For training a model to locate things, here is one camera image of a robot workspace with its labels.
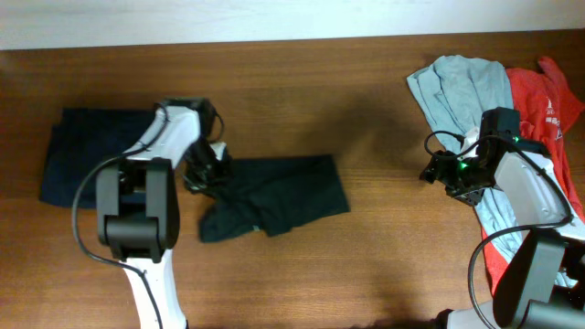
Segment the dark green shirt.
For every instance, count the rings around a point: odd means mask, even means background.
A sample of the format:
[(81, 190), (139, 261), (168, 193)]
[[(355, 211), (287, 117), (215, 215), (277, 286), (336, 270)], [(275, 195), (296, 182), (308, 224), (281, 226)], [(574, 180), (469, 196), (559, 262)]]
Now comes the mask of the dark green shirt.
[(198, 223), (204, 243), (252, 231), (274, 237), (350, 211), (330, 154), (237, 159), (231, 169), (232, 177), (225, 184), (207, 192), (215, 204)]

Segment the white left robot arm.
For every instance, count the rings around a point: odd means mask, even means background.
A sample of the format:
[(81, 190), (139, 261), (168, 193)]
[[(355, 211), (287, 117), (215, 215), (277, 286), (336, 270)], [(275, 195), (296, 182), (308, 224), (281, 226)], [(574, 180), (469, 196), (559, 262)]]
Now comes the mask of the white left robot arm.
[(98, 238), (130, 283), (142, 328), (186, 328), (177, 297), (173, 248), (180, 230), (175, 173), (203, 194), (229, 179), (227, 146), (211, 136), (220, 119), (206, 98), (164, 100), (121, 159), (96, 177)]

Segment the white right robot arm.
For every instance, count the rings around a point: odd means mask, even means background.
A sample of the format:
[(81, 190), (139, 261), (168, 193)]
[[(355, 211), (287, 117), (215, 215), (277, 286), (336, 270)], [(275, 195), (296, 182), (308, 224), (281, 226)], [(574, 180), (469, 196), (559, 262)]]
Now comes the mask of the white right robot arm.
[(584, 227), (549, 174), (551, 162), (534, 149), (481, 147), (475, 157), (439, 151), (420, 174), (444, 184), (448, 196), (476, 204), (496, 187), (511, 203), (517, 223), (485, 238), (526, 232), (497, 284), (492, 301), (472, 302), (469, 310), (450, 311), (444, 328), (581, 328), (584, 325)]

